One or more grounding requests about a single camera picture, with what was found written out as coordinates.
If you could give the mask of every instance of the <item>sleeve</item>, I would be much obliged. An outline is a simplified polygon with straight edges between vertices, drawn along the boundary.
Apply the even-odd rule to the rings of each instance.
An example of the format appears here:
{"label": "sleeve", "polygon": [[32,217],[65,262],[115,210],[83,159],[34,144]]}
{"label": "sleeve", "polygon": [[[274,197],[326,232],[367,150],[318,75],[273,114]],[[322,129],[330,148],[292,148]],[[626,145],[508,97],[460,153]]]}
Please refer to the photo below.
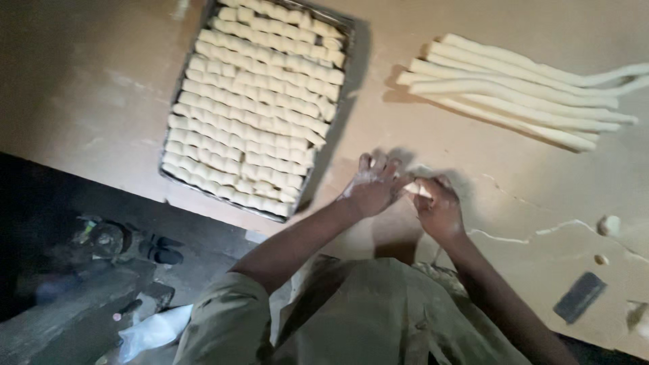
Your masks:
{"label": "sleeve", "polygon": [[251,278],[227,273],[194,304],[174,365],[250,364],[268,339],[268,294]]}

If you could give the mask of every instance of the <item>wooden table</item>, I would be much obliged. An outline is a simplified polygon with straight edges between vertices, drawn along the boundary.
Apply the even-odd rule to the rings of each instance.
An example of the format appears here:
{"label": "wooden table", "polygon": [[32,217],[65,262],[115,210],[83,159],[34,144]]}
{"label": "wooden table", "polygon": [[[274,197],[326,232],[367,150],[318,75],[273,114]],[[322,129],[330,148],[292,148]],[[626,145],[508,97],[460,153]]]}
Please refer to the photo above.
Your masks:
{"label": "wooden table", "polygon": [[[200,1],[15,3],[2,14],[2,151],[264,234],[285,227],[157,173],[169,101],[197,32]],[[606,135],[595,152],[578,155],[438,108],[394,84],[411,58],[448,32],[581,74],[647,62],[649,3],[318,3],[357,20],[348,70],[355,91],[345,101],[337,143],[321,155],[313,203],[299,216],[342,191],[362,152],[403,148],[413,165],[450,170],[472,238],[551,329],[649,359],[649,340],[626,325],[628,301],[649,302],[646,122]],[[649,119],[648,96],[649,89],[625,96],[620,111]],[[391,210],[401,217],[399,226],[410,227],[414,215],[406,203]],[[604,214],[622,218],[620,238],[593,232]],[[387,221],[394,222],[365,220],[326,250],[371,256],[377,232],[396,227]],[[435,247],[422,238],[419,258],[430,259]],[[594,255],[610,264],[595,264]],[[568,326],[552,306],[586,270],[609,286]]]}

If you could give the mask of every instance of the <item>metal baking tray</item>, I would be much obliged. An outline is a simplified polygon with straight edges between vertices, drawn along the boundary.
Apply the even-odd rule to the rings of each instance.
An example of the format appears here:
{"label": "metal baking tray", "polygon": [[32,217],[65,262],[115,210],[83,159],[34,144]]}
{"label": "metal baking tray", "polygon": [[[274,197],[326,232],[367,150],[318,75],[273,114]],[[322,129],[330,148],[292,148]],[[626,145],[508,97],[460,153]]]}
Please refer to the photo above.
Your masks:
{"label": "metal baking tray", "polygon": [[[335,15],[327,12],[327,10],[319,8],[318,6],[304,5],[304,4],[300,4],[300,3],[297,3],[297,2],[291,1],[291,0],[271,0],[271,2],[275,3],[275,4],[282,5],[282,6],[286,7],[286,8],[288,8],[289,10],[307,10],[307,11],[309,11],[311,13],[311,16],[312,16],[313,19],[317,19],[317,20],[323,21],[323,22],[325,22],[325,23],[327,23],[329,25],[335,26],[346,37],[345,41],[343,42],[343,48],[342,48],[342,51],[345,53],[345,56],[346,56],[345,57],[345,64],[343,65],[343,71],[349,69],[352,50],[354,49],[355,31],[354,31],[354,21],[353,20],[351,20],[349,18],[346,18],[346,17],[343,17],[343,16],[335,16]],[[218,14],[219,9],[221,7],[223,7],[223,6],[224,6],[223,4],[217,3],[214,0],[208,0],[205,7],[203,8],[202,13],[201,13],[200,27],[196,30],[195,36],[193,37],[193,42],[191,44],[191,49],[187,53],[187,55],[185,57],[185,62],[183,64],[182,71],[180,72],[180,76],[178,76],[178,80],[176,81],[175,91],[173,93],[173,98],[172,98],[171,104],[169,106],[169,113],[173,113],[171,111],[171,106],[173,106],[178,101],[178,96],[180,95],[180,92],[182,91],[181,86],[182,86],[182,81],[185,78],[185,70],[188,67],[191,56],[194,54],[194,44],[195,44],[196,40],[198,39],[199,32],[201,31],[201,29],[209,29],[209,26],[208,26],[209,20],[213,16],[216,16]],[[345,82],[343,83],[343,85],[341,85],[340,96],[339,96],[339,99],[338,99],[338,102],[337,102],[336,115],[334,116],[333,120],[331,121],[329,130],[327,132],[327,135],[324,138],[328,144],[333,142],[331,140],[333,138],[331,132],[334,129],[334,126],[339,123],[338,122],[338,119],[340,118],[339,111],[341,109],[342,103],[347,98],[347,93],[349,92],[349,90],[348,90],[349,87],[346,87],[349,84],[347,82],[348,79],[349,79],[349,75],[347,75],[347,72],[345,72]],[[297,211],[297,208],[300,205],[300,201],[302,200],[302,195],[304,193],[304,189],[308,185],[308,183],[309,183],[309,181],[311,179],[311,175],[313,173],[313,169],[315,167],[310,168],[308,170],[308,172],[307,172],[307,175],[304,177],[304,182],[302,183],[302,186],[300,187],[300,195],[298,196],[298,198],[296,198],[294,204],[292,204],[292,206],[291,206],[291,208],[289,210],[288,216],[286,216],[286,217],[278,216],[276,214],[266,212],[264,210],[258,210],[258,209],[255,209],[255,208],[244,207],[242,205],[233,203],[233,202],[231,202],[231,201],[229,201],[229,200],[227,200],[225,198],[217,197],[216,195],[213,195],[210,192],[206,192],[204,190],[201,190],[200,188],[198,188],[198,187],[196,187],[194,185],[190,185],[190,184],[188,184],[188,183],[186,183],[184,181],[178,180],[174,176],[169,174],[168,172],[164,171],[162,169],[162,157],[163,157],[163,155],[165,153],[164,146],[167,144],[167,139],[169,137],[169,130],[170,130],[170,128],[169,128],[169,126],[167,126],[167,131],[165,133],[165,138],[164,138],[163,149],[162,149],[162,152],[160,153],[160,161],[158,163],[158,173],[162,177],[165,177],[166,179],[168,179],[170,181],[173,181],[174,183],[180,184],[180,185],[182,185],[182,186],[184,186],[186,188],[196,190],[197,192],[200,192],[205,196],[211,197],[212,199],[216,199],[216,200],[221,201],[223,203],[232,205],[233,207],[237,207],[239,209],[242,209],[242,210],[244,210],[246,212],[257,214],[258,216],[262,216],[264,218],[267,218],[267,219],[270,219],[270,220],[273,220],[273,221],[277,221],[277,222],[280,222],[280,223],[285,223]],[[315,156],[313,158],[314,162],[317,160],[318,154],[319,154],[319,151],[316,152],[316,154],[315,154]]]}

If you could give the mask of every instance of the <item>green shirt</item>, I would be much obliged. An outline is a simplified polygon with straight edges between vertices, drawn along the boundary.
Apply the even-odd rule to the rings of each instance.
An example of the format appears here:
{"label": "green shirt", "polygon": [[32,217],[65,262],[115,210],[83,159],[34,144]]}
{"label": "green shirt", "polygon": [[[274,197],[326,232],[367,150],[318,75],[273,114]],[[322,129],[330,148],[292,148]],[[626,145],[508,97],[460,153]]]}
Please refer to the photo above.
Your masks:
{"label": "green shirt", "polygon": [[274,349],[265,290],[242,274],[224,275],[196,302],[174,363],[530,363],[429,265],[380,258],[329,274],[290,305]]}

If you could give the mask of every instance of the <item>white plastic bag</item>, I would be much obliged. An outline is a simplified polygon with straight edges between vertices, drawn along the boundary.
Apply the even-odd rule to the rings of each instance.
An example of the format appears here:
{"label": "white plastic bag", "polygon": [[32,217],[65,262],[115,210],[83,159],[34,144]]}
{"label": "white plastic bag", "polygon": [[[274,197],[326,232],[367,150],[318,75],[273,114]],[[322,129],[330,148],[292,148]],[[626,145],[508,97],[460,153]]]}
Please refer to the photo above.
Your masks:
{"label": "white plastic bag", "polygon": [[192,308],[193,305],[184,305],[154,314],[133,327],[119,331],[119,336],[124,340],[119,349],[120,363],[126,364],[144,350],[175,340],[190,322]]}

